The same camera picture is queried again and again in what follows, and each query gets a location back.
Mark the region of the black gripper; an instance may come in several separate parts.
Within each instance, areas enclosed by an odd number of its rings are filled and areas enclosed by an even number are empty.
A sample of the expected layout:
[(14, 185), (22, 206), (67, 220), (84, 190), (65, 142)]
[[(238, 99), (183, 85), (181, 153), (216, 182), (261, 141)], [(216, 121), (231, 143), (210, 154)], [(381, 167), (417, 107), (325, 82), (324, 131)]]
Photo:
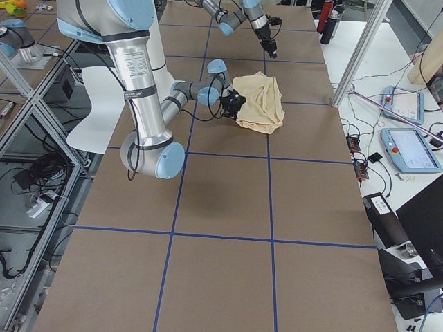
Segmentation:
[(268, 53), (269, 57), (277, 57), (276, 40), (271, 37), (271, 29), (268, 24), (263, 27), (255, 29), (255, 34), (260, 40), (260, 45)]
[(242, 96), (236, 91), (232, 90), (226, 97), (221, 97), (222, 116), (226, 116), (232, 120), (237, 120), (237, 114), (242, 107)]

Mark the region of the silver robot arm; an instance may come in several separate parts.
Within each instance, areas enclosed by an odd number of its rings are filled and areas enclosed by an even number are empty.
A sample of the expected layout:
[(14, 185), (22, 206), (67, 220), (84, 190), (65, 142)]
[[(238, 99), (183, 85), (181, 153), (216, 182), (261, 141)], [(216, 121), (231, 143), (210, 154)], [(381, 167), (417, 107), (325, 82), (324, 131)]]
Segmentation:
[(235, 118), (245, 98), (232, 85), (224, 61), (208, 65), (200, 82), (176, 81), (151, 62), (163, 52), (152, 1), (58, 1), (59, 31), (71, 39), (107, 47), (112, 67), (85, 68), (82, 79), (91, 111), (67, 136), (75, 149), (106, 151), (125, 106), (132, 110), (134, 130), (120, 148), (128, 177), (144, 174), (175, 177), (183, 167), (185, 149), (168, 129), (191, 100), (207, 107), (219, 102), (222, 115)]
[(231, 35), (235, 29), (248, 21), (269, 57), (275, 59), (278, 56), (275, 37), (280, 32), (282, 19), (266, 14), (260, 1), (243, 1), (241, 4), (233, 1), (236, 6), (233, 12), (227, 11), (221, 1), (185, 1), (185, 3), (192, 7), (203, 8), (217, 22), (224, 36)]

